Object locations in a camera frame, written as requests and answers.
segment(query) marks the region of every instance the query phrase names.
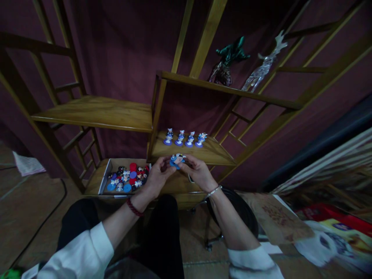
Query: shelf board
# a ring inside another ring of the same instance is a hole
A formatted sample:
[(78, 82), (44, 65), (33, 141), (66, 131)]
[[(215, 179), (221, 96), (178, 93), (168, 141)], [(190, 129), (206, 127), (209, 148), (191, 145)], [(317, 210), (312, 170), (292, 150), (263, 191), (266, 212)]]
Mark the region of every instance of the shelf board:
[(35, 121), (152, 132), (151, 106), (86, 95), (31, 116)]
[(284, 107), (284, 108), (288, 108), (288, 109), (299, 110), (303, 107), (303, 105), (300, 104), (300, 103), (287, 101), (287, 100), (281, 100), (281, 99), (277, 99), (277, 98), (272, 98), (272, 97), (265, 96), (265, 95), (258, 95), (258, 94), (250, 93), (250, 92), (247, 92), (247, 91), (244, 91), (244, 90), (235, 89), (235, 88), (231, 88), (231, 87), (227, 87), (227, 86), (223, 86), (223, 85), (219, 85), (219, 84), (215, 84), (215, 83), (210, 83), (208, 81), (204, 81), (204, 80), (201, 80), (201, 79), (195, 79), (195, 78), (192, 78), (192, 77), (189, 77), (189, 76), (183, 76), (183, 75), (175, 74), (175, 73), (171, 73), (171, 72), (157, 71), (157, 75), (159, 77), (161, 77), (162, 79), (166, 79), (166, 80), (169, 80), (169, 81), (174, 81), (174, 82), (179, 82), (179, 83), (186, 83), (186, 84), (189, 84), (189, 85), (194, 85), (194, 86), (198, 86), (198, 87), (202, 87), (202, 88), (206, 88), (206, 89), (216, 90), (216, 91), (220, 91), (220, 92), (224, 92), (224, 93), (228, 93), (228, 94), (239, 95), (239, 96), (242, 96), (242, 97), (262, 101), (262, 102), (265, 102), (265, 103), (269, 103), (269, 104), (272, 104), (272, 105), (277, 105), (279, 107)]
[[(100, 190), (100, 185), (101, 185), (102, 178), (105, 173), (108, 161), (109, 159), (102, 160), (97, 170), (92, 174), (92, 177), (89, 179), (89, 182), (86, 185), (84, 196), (113, 197), (113, 195), (98, 195), (98, 191)], [(203, 193), (203, 191), (199, 188), (199, 186), (195, 183), (191, 183), (189, 181), (188, 176), (181, 171), (177, 171), (174, 174), (172, 174), (168, 178), (167, 182), (165, 183), (163, 189), (160, 192), (161, 195), (163, 194), (200, 194), (200, 193)]]
[(207, 165), (236, 165), (231, 156), (213, 138), (207, 138), (206, 141), (203, 142), (203, 148), (198, 148), (195, 145), (192, 148), (188, 148), (184, 144), (182, 146), (174, 144), (174, 140), (177, 139), (177, 136), (173, 138), (172, 145), (165, 145), (163, 141), (166, 134), (167, 133), (164, 131), (158, 133), (150, 159), (151, 162), (155, 162), (162, 156), (184, 153), (194, 155), (196, 158), (203, 160)]

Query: cardboard box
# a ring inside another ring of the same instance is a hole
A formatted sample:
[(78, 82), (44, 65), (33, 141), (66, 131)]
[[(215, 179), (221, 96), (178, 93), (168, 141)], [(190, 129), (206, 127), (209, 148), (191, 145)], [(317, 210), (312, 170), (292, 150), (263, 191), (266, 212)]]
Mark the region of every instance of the cardboard box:
[(109, 160), (107, 163), (107, 167), (105, 170), (105, 173), (103, 174), (100, 190), (98, 191), (99, 195), (112, 195), (115, 198), (127, 198), (135, 193), (134, 192), (129, 192), (129, 193), (124, 193), (124, 192), (118, 192), (115, 190), (113, 191), (108, 191), (107, 190), (107, 185), (111, 182), (110, 179), (107, 179), (108, 175), (111, 172), (116, 172), (118, 167), (123, 166), (126, 169), (129, 169), (129, 165), (131, 163), (136, 163), (137, 167), (142, 167), (144, 168), (145, 166), (148, 166), (149, 169), (151, 169), (151, 164), (146, 163), (146, 159), (129, 159), (129, 158), (112, 158)]

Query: knee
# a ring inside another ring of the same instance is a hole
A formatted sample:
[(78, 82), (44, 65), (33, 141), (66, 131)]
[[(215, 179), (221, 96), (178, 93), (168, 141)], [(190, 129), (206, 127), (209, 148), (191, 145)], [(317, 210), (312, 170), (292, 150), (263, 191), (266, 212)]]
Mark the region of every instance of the knee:
[(81, 199), (76, 201), (73, 205), (70, 206), (69, 210), (67, 211), (66, 215), (69, 214), (77, 214), (78, 212), (84, 211), (86, 208), (94, 208), (94, 202), (91, 199)]
[(158, 204), (167, 207), (170, 210), (178, 210), (178, 205), (176, 199), (168, 194), (162, 195), (159, 198)]

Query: white sleeve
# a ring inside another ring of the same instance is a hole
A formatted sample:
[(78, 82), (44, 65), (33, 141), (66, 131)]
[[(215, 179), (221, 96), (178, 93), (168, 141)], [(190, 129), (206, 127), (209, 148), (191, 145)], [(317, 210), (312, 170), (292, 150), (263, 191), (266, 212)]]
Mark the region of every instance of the white sleeve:
[(103, 278), (114, 249), (102, 222), (55, 253), (37, 278)]
[(230, 250), (230, 277), (284, 279), (279, 266), (271, 259), (262, 246), (249, 251)]

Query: wooden lattice frame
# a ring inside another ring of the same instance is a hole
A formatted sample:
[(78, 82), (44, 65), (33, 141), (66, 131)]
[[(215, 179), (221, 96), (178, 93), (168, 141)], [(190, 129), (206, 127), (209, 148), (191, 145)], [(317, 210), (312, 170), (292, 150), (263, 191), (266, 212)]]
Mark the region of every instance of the wooden lattice frame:
[[(35, 102), (31, 92), (27, 88), (17, 68), (15, 67), (7, 51), (5, 50), (5, 48), (16, 48), (30, 51), (35, 65), (39, 71), (39, 74), (55, 106), (61, 104), (58, 97), (58, 93), (60, 92), (67, 91), (70, 100), (74, 99), (72, 93), (73, 88), (79, 89), (80, 96), (86, 95), (86, 90), (63, 1), (54, 0), (53, 3), (66, 47), (61, 47), (55, 44), (52, 29), (50, 27), (49, 20), (47, 18), (42, 1), (34, 0), (33, 2), (40, 19), (44, 34), (46, 36), (47, 43), (10, 33), (0, 32), (0, 80), (4, 84), (5, 88), (9, 91), (19, 108), (22, 110), (29, 123), (46, 144), (48, 149), (51, 151), (59, 165), (83, 193), (85, 191), (85, 187), (82, 183), (82, 179), (84, 178), (86, 172), (92, 164), (94, 166), (94, 169), (97, 169), (97, 165), (102, 160), (102, 155), (95, 129), (93, 127), (80, 127), (80, 132), (67, 145), (62, 147), (55, 137), (54, 132), (61, 128), (63, 124), (54, 124), (52, 126), (49, 126), (48, 123), (36, 122), (31, 118), (31, 115), (41, 112), (41, 109)], [(46, 69), (44, 60), (41, 56), (42, 53), (69, 57), (76, 81), (74, 83), (55, 88)], [(92, 141), (84, 151), (81, 151), (79, 141), (89, 132), (91, 132)], [(99, 162), (95, 162), (94, 160), (92, 152), (93, 145), (96, 148)], [(68, 160), (67, 154), (72, 149), (76, 150), (77, 156), (79, 157), (79, 160), (83, 166), (84, 170), (81, 175), (78, 175), (76, 173), (71, 162)], [(88, 162), (88, 164), (85, 164), (84, 157), (88, 153), (91, 156), (91, 160), (90, 162)]]
[[(309, 1), (305, 3), (299, 14), (296, 16), (292, 24), (287, 28), (284, 39), (288, 40), (291, 38), (297, 38), (291, 48), (288, 50), (285, 57), (277, 64), (277, 66), (270, 72), (265, 78), (265, 82), (256, 90), (254, 94), (228, 88), (224, 86), (218, 86), (212, 83), (199, 80), (199, 75), (204, 65), (205, 58), (209, 51), (210, 45), (217, 31), (219, 21), (222, 17), (227, 0), (213, 0), (208, 13), (204, 31), (199, 42), (199, 47), (195, 55), (194, 63), (192, 65), (189, 77), (177, 75), (177, 67), (179, 58), (181, 55), (183, 42), (186, 36), (188, 27), (189, 17), (192, 11), (193, 0), (188, 0), (185, 8), (184, 19), (181, 26), (181, 32), (177, 44), (176, 53), (174, 56), (174, 62), (172, 72), (161, 72), (157, 74), (154, 87), (154, 95), (152, 101), (152, 109), (154, 112), (153, 116), (153, 133), (149, 140), (148, 145), (148, 158), (151, 159), (153, 145), (157, 137), (157, 127), (160, 117), (160, 111), (162, 108), (162, 102), (164, 99), (165, 88), (168, 81), (183, 82), (190, 85), (204, 87), (208, 89), (218, 90), (225, 93), (236, 95), (230, 107), (227, 109), (225, 115), (221, 118), (221, 121), (215, 127), (212, 138), (216, 140), (217, 135), (220, 133), (223, 126), (227, 123), (230, 116), (236, 117), (236, 120), (230, 125), (228, 131), (222, 136), (219, 141), (220, 146), (223, 148), (222, 143), (228, 136), (232, 137), (237, 143), (241, 144), (245, 149), (244, 151), (233, 158), (224, 148), (226, 153), (234, 160), (235, 166), (227, 166), (223, 172), (217, 178), (218, 182), (221, 183), (228, 175), (230, 175), (238, 166), (240, 166), (245, 160), (247, 160), (254, 152), (256, 152), (262, 145), (264, 145), (272, 136), (274, 136), (279, 130), (281, 130), (290, 120), (297, 116), (304, 108), (306, 108), (312, 101), (314, 101), (321, 93), (329, 88), (334, 82), (336, 82), (344, 73), (352, 68), (360, 59), (362, 59), (370, 50), (372, 45), (371, 35), (367, 34), (359, 41), (357, 41), (344, 55), (339, 58), (330, 67), (308, 67), (310, 62), (320, 53), (320, 51), (332, 40), (332, 38), (338, 33), (338, 31), (353, 17), (353, 15), (366, 3), (365, 0), (357, 0), (352, 7), (345, 13), (345, 15), (338, 21), (324, 24), (321, 26), (311, 27), (308, 29), (289, 33), (290, 29), (295, 25), (297, 20), (301, 17), (305, 9), (307, 8)], [(303, 42), (305, 36), (317, 34), (320, 32), (328, 31), (327, 35), (322, 41), (312, 50), (309, 56), (303, 61), (302, 67), (285, 67), (285, 63), (297, 50), (297, 48)], [(277, 117), (273, 123), (261, 133), (251, 144), (248, 146), (242, 142), (242, 137), (249, 131), (249, 129), (258, 121), (258, 119), (268, 110), (270, 105), (278, 105), (278, 103), (272, 102), (272, 99), (266, 97), (263, 98), (263, 91), (267, 85), (272, 81), (276, 72), (302, 72), (302, 73), (321, 73), (322, 75), (317, 79), (307, 90), (305, 90), (296, 102), (283, 103), (282, 107), (285, 107), (285, 111)], [(260, 100), (265, 102), (265, 105), (260, 109), (256, 116), (249, 120), (244, 116), (240, 115), (235, 111), (239, 105), (239, 101), (242, 97), (251, 98), (254, 100)], [(233, 129), (239, 123), (239, 121), (246, 122), (247, 127), (239, 134), (234, 135)]]

